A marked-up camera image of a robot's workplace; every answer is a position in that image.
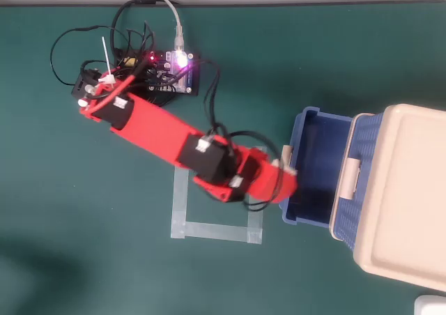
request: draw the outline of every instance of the tangled wires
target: tangled wires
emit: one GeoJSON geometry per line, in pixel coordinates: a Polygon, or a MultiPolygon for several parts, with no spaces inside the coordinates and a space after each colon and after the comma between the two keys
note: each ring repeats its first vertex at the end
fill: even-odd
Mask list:
{"type": "MultiPolygon", "coordinates": [[[[54,73],[55,77],[62,84],[68,86],[75,85],[73,83],[68,83],[62,80],[54,69],[53,53],[54,53],[54,48],[56,47],[56,44],[60,41],[60,39],[62,39],[62,37],[64,37],[68,33],[76,31],[87,32],[96,29],[108,29],[110,31],[110,45],[111,45],[111,53],[113,55],[113,61],[111,62],[111,66],[112,66],[112,73],[115,79],[125,81],[131,76],[134,77],[132,78],[132,81],[128,84],[128,86],[126,86],[124,89],[121,89],[119,92],[118,88],[116,88],[115,91],[101,93],[100,95],[92,95],[89,93],[85,95],[86,98],[96,99],[100,103],[101,102],[107,103],[108,100],[106,99],[114,98],[114,96],[111,95],[113,92],[122,94],[131,91],[133,94],[138,95],[139,97],[144,98],[147,101],[152,102],[153,104],[159,107],[163,107],[176,98],[177,96],[177,93],[175,93],[177,86],[176,84],[182,78],[188,75],[192,70],[197,69],[199,66],[202,65],[212,66],[215,70],[215,76],[213,77],[213,80],[210,83],[210,86],[208,87],[203,99],[204,110],[210,124],[210,129],[208,131],[208,134],[221,135],[226,139],[227,142],[226,148],[228,149],[228,154],[234,157],[236,168],[238,168],[238,163],[240,161],[237,161],[237,151],[236,151],[237,148],[232,142],[234,137],[245,136],[261,141],[264,145],[267,146],[269,151],[279,161],[279,171],[277,173],[277,179],[275,181],[275,186],[273,188],[272,195],[269,198],[269,200],[258,203],[248,203],[246,200],[242,201],[243,205],[248,210],[260,211],[265,209],[270,204],[270,202],[272,202],[277,198],[277,195],[279,194],[279,191],[282,187],[284,166],[279,151],[276,149],[275,145],[263,135],[249,130],[229,132],[226,126],[223,125],[222,122],[217,120],[215,114],[215,98],[217,95],[217,87],[220,81],[220,68],[216,63],[203,59],[191,60],[184,68],[180,69],[179,71],[173,74],[171,73],[170,70],[164,70],[166,61],[160,59],[161,58],[160,53],[157,52],[155,48],[156,46],[155,34],[151,30],[147,22],[144,22],[144,28],[142,32],[136,31],[134,29],[126,29],[125,30],[126,33],[123,33],[122,31],[119,31],[116,28],[117,21],[123,10],[135,3],[139,2],[137,0],[132,0],[122,5],[119,8],[118,12],[116,13],[111,26],[94,25],[90,27],[69,29],[63,32],[52,45],[49,56],[52,72],[54,73]],[[119,34],[119,36],[122,37],[122,39],[124,39],[125,41],[125,46],[122,47],[121,49],[115,47],[114,38],[116,33],[119,34]],[[138,47],[133,47],[133,45],[136,42],[138,44],[138,47]]],[[[179,22],[177,23],[176,43],[181,44],[181,40],[178,41],[178,35],[181,33],[182,27],[180,25],[178,27],[178,24],[179,22]]],[[[89,79],[91,78],[86,74],[88,70],[86,68],[92,63],[104,63],[104,62],[105,61],[103,60],[84,61],[80,65],[80,75],[82,76],[84,81],[86,81],[88,84],[96,85],[97,82],[95,82],[94,80],[89,82],[89,79]]]]}

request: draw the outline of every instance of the red robotic arm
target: red robotic arm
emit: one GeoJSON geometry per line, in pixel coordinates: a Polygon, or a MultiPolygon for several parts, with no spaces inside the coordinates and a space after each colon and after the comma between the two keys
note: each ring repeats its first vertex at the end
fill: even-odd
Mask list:
{"type": "Polygon", "coordinates": [[[278,203],[295,192],[297,182],[293,169],[280,169],[277,160],[269,162],[268,155],[257,148],[246,148],[232,143],[236,152],[234,172],[215,181],[203,177],[201,166],[207,167],[221,158],[219,165],[216,162],[215,169],[224,167],[226,160],[220,154],[220,149],[227,147],[227,140],[218,135],[208,137],[165,109],[132,93],[126,94],[127,100],[120,99],[118,95],[133,79],[134,76],[130,75],[113,87],[110,84],[97,85],[94,95],[107,93],[108,96],[101,101],[84,99],[88,101],[88,105],[81,107],[81,114],[96,121],[106,120],[99,112],[105,105],[122,109],[131,104],[125,123],[118,128],[112,127],[111,131],[176,167],[197,172],[194,182],[220,201],[234,201],[240,195],[248,193],[257,200],[278,203]],[[206,157],[208,151],[213,148],[217,151],[215,155],[206,157]]]}

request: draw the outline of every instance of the led light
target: led light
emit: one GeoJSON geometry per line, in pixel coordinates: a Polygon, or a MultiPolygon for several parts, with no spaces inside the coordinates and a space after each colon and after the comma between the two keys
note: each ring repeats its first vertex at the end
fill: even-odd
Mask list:
{"type": "Polygon", "coordinates": [[[188,60],[187,60],[187,54],[181,50],[175,51],[176,55],[176,63],[180,68],[185,68],[187,66],[188,60]]]}

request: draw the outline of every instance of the white connector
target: white connector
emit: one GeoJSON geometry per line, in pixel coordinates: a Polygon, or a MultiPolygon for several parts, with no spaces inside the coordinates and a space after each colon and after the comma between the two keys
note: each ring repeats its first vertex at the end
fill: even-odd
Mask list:
{"type": "Polygon", "coordinates": [[[207,137],[202,137],[198,140],[198,144],[195,147],[195,150],[198,150],[200,153],[205,153],[206,150],[208,150],[210,146],[210,141],[207,139],[207,137]]]}
{"type": "Polygon", "coordinates": [[[176,36],[174,42],[174,49],[176,51],[184,52],[184,37],[183,37],[183,27],[181,25],[176,26],[176,36]]]}

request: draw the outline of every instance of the robotic arm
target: robotic arm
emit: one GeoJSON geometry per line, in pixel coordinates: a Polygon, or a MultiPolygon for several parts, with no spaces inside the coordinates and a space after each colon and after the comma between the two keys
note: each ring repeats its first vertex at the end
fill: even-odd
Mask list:
{"type": "Polygon", "coordinates": [[[257,148],[205,134],[136,96],[128,88],[136,75],[95,86],[79,76],[72,95],[79,100],[80,113],[109,122],[116,135],[176,167],[191,169],[197,174],[194,182],[219,201],[242,201],[249,194],[278,203],[295,192],[295,170],[284,167],[281,159],[269,162],[268,155],[257,148]]]}

